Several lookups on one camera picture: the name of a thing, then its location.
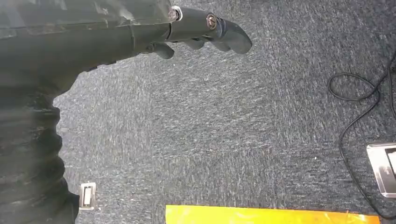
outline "silver metal object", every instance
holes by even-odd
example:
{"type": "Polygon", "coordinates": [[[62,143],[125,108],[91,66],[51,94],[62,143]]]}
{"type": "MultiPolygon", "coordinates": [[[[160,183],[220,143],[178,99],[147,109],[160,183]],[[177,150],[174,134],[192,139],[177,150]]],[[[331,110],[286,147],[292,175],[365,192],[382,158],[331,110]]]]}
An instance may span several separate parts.
{"type": "Polygon", "coordinates": [[[80,210],[93,210],[96,205],[96,183],[83,183],[80,186],[80,210]]]}
{"type": "Polygon", "coordinates": [[[367,153],[381,194],[396,198],[396,142],[370,144],[367,153]]]}
{"type": "Polygon", "coordinates": [[[175,15],[175,21],[180,21],[183,18],[182,9],[179,6],[172,6],[173,14],[175,15]]]}
{"type": "Polygon", "coordinates": [[[209,14],[206,18],[207,25],[209,29],[215,29],[217,27],[217,19],[213,14],[209,14]]]}

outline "robotic arm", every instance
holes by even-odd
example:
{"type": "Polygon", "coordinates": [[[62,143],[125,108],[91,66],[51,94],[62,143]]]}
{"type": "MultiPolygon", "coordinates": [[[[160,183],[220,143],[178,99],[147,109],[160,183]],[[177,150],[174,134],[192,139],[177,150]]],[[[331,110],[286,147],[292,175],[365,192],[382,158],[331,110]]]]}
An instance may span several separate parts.
{"type": "MultiPolygon", "coordinates": [[[[7,7],[18,2],[37,6],[42,1],[0,0],[0,224],[75,222],[79,197],[69,192],[63,178],[64,163],[58,156],[62,139],[56,133],[59,109],[52,104],[81,72],[139,54],[169,59],[174,51],[167,42],[192,49],[211,42],[221,51],[238,54],[252,47],[237,24],[190,8],[173,7],[171,22],[111,26],[112,21],[105,20],[105,28],[87,22],[65,28],[20,26],[28,20],[20,20],[15,7],[7,7]]],[[[66,7],[62,0],[53,2],[66,7]]],[[[117,1],[108,2],[124,18],[129,16],[117,1]]]]}

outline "gray carpet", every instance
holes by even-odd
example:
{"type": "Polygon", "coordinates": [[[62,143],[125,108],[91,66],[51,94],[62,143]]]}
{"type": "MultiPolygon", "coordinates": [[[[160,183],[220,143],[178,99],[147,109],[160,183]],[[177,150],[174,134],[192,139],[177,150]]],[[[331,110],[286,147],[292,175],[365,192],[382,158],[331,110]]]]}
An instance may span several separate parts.
{"type": "MultiPolygon", "coordinates": [[[[238,22],[255,46],[240,56],[174,45],[168,61],[138,56],[81,74],[56,101],[71,190],[98,184],[100,209],[78,223],[163,224],[166,204],[373,214],[336,144],[372,99],[339,101],[326,82],[340,71],[378,78],[396,48],[395,1],[175,3],[238,22]]],[[[345,94],[365,89],[339,84],[345,94]]],[[[396,140],[387,105],[352,129],[346,150],[363,188],[394,213],[365,151],[396,140]]]]}

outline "black robotic finger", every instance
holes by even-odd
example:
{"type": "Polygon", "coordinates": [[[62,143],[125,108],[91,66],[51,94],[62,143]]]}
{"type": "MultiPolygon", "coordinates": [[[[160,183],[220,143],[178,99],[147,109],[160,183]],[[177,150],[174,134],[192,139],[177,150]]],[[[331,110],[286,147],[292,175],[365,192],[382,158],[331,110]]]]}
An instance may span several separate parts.
{"type": "Polygon", "coordinates": [[[235,53],[246,54],[252,48],[253,43],[249,36],[237,24],[219,18],[218,29],[221,29],[222,33],[218,41],[230,47],[235,53]]]}
{"type": "Polygon", "coordinates": [[[177,10],[181,16],[171,24],[166,42],[184,42],[192,49],[212,42],[221,51],[232,49],[237,54],[245,54],[253,46],[245,31],[233,22],[201,10],[179,7],[177,10]]]}
{"type": "Polygon", "coordinates": [[[187,40],[184,43],[193,50],[199,50],[205,45],[205,42],[202,40],[187,40]]]}
{"type": "Polygon", "coordinates": [[[165,43],[152,43],[142,52],[144,54],[156,53],[163,59],[171,59],[175,51],[165,43]]]}
{"type": "Polygon", "coordinates": [[[229,50],[231,50],[230,46],[228,46],[226,43],[223,42],[216,42],[213,41],[212,44],[219,50],[223,51],[223,52],[227,52],[229,50]]]}

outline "metal screw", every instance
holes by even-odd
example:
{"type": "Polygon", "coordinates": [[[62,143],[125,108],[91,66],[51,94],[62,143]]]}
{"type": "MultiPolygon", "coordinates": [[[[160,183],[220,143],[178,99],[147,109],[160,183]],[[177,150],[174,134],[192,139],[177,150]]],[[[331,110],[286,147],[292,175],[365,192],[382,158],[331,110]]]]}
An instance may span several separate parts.
{"type": "Polygon", "coordinates": [[[170,12],[170,17],[174,21],[180,21],[183,18],[182,9],[178,6],[172,6],[172,11],[170,12]]]}
{"type": "Polygon", "coordinates": [[[209,14],[206,18],[206,22],[209,29],[215,29],[217,26],[217,19],[216,16],[213,14],[209,14]]]}

